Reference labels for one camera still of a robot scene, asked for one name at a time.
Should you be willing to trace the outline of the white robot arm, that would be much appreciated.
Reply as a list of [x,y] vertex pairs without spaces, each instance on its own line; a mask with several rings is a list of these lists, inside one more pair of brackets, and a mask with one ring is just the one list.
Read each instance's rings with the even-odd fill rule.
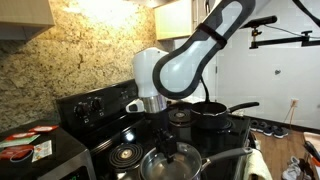
[[132,63],[138,99],[152,130],[168,128],[165,100],[183,99],[196,90],[208,62],[247,18],[261,8],[257,2],[222,0],[178,49],[165,52],[152,47],[135,54]]

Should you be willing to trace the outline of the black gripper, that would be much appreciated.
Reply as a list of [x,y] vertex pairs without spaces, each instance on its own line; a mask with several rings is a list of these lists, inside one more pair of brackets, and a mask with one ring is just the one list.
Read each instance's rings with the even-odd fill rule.
[[174,154],[176,152],[175,136],[163,129],[156,129],[153,131],[156,151],[163,153],[168,164],[174,161]]

